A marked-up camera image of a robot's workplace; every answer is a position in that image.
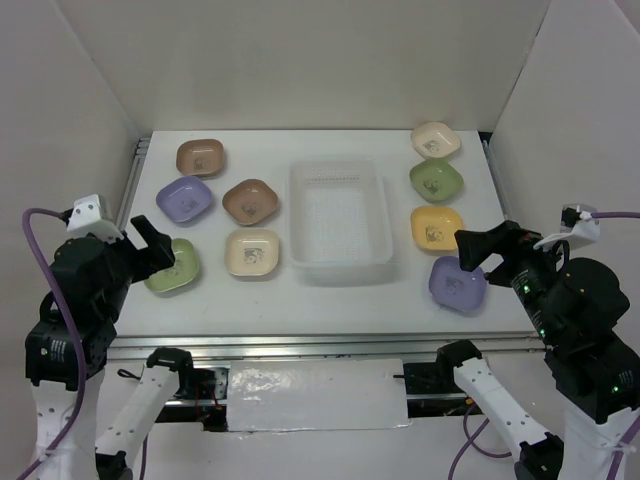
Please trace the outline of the purple plate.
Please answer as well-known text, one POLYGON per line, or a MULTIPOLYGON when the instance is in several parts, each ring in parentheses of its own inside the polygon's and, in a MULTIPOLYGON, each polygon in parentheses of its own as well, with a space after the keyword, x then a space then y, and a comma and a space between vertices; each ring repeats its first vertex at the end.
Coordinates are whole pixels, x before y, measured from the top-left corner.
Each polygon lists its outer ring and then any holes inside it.
POLYGON ((212 205, 213 193, 198 177, 183 176, 163 187, 156 205, 174 223, 190 222, 212 205))
POLYGON ((443 256, 433 263, 428 289, 438 305, 467 314, 483 306, 487 281, 480 267, 465 271, 457 257, 443 256))

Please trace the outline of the brown plate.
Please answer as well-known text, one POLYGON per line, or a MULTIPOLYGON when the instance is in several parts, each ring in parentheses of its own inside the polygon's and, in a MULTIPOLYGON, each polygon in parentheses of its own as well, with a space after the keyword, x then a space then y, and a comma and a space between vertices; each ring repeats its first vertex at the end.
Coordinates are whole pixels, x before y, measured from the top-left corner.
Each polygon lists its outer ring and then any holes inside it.
POLYGON ((238 225, 252 226, 277 211, 279 197, 264 181, 246 179, 225 193, 222 205, 238 225))
POLYGON ((216 139, 189 140, 176 152, 176 168, 185 176, 214 177, 225 169, 225 165, 224 146, 216 139))

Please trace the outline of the yellow plate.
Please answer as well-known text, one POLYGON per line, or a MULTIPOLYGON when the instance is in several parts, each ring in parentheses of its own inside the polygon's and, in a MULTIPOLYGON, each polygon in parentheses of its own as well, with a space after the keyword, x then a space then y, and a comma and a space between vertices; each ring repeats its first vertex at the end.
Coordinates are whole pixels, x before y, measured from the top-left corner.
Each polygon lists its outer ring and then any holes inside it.
POLYGON ((421 206, 410 215, 413 240, 418 248, 429 252, 457 249, 455 233, 464 228, 460 215, 452 208, 421 206))

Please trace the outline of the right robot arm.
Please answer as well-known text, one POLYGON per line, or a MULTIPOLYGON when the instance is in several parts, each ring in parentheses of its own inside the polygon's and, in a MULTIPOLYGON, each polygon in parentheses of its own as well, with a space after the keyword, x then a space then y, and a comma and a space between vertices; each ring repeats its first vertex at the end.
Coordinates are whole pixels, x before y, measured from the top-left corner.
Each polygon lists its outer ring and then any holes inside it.
POLYGON ((455 240, 464 271, 501 257, 485 278, 515 292, 542 340, 564 398, 564 434, 536 422, 469 340, 438 350, 438 385, 474 401, 507 445, 516 478, 623 478, 639 432, 639 356, 614 332, 630 307, 616 274, 599 261, 572 257, 566 239, 544 238, 513 221, 486 232, 459 230, 455 240))

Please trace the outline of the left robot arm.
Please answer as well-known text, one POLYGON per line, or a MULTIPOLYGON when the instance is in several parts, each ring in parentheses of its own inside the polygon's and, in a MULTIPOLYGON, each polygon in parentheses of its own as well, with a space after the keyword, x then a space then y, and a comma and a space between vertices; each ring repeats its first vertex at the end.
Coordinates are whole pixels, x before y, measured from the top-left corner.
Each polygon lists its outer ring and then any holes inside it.
POLYGON ((143 215, 131 224, 146 242, 142 249, 86 204, 64 212, 31 208, 22 215, 23 233, 49 285, 25 339, 37 442, 23 479, 134 478, 165 403, 196 390, 191 353, 160 347, 122 410, 103 434, 97 432, 107 351, 126 295, 133 284, 175 263, 168 235, 143 215))

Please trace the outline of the cream plate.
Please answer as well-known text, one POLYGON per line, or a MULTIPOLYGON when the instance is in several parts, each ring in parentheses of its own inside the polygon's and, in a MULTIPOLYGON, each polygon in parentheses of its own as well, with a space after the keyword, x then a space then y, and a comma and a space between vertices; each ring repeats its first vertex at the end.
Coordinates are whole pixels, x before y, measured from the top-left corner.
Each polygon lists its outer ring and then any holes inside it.
POLYGON ((461 147, 459 136, 441 122, 428 122, 415 128, 410 139, 413 148, 425 159, 445 158, 461 147))
POLYGON ((280 240, 268 229, 241 228, 226 240, 224 263, 236 277, 269 275, 279 264, 280 240))

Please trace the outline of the green plate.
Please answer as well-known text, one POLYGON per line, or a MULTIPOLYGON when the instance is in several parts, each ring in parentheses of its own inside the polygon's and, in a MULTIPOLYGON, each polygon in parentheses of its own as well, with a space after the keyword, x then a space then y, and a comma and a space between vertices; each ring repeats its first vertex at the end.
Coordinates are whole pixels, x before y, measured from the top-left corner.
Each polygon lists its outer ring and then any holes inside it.
POLYGON ((413 189, 430 203, 454 198, 464 186, 462 175, 442 159, 424 160, 409 171, 413 189))
POLYGON ((144 281, 152 293, 166 293, 183 287, 196 279, 200 271, 200 260, 193 244, 184 238, 172 240, 174 265, 161 270, 144 281))

